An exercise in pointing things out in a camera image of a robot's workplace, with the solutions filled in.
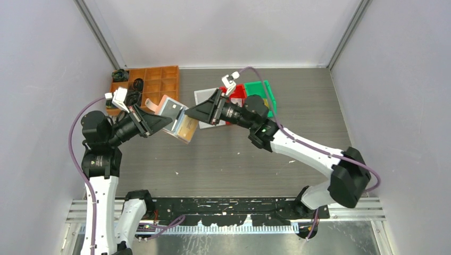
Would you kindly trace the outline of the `pink leather card holder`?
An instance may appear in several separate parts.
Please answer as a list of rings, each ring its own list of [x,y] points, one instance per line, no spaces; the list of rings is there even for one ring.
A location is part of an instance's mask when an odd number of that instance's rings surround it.
[[[172,119],[172,122],[163,128],[164,132],[186,144],[191,142],[199,121],[186,115],[186,105],[164,95],[158,104],[147,98],[145,106],[156,115]]]

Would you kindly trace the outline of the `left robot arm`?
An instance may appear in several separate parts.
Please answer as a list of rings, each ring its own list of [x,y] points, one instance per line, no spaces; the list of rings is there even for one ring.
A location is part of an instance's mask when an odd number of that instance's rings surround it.
[[[127,193],[117,223],[115,195],[119,184],[122,152],[119,146],[139,135],[148,138],[172,122],[172,118],[150,114],[131,106],[113,122],[101,111],[81,118],[84,136],[80,169],[86,178],[88,198],[86,233],[81,254],[132,254],[132,243],[141,219],[154,215],[155,203],[148,190]]]

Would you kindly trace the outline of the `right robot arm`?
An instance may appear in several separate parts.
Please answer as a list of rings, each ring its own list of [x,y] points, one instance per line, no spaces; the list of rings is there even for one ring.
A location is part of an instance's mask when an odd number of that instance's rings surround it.
[[[247,97],[242,106],[234,104],[220,89],[204,102],[186,110],[186,115],[210,125],[229,122],[249,131],[248,138],[259,148],[289,156],[327,177],[327,181],[304,187],[298,194],[295,210],[309,218],[319,207],[338,203],[355,208],[371,180],[360,152],[349,147],[334,149],[289,131],[268,116],[269,109],[258,95]]]

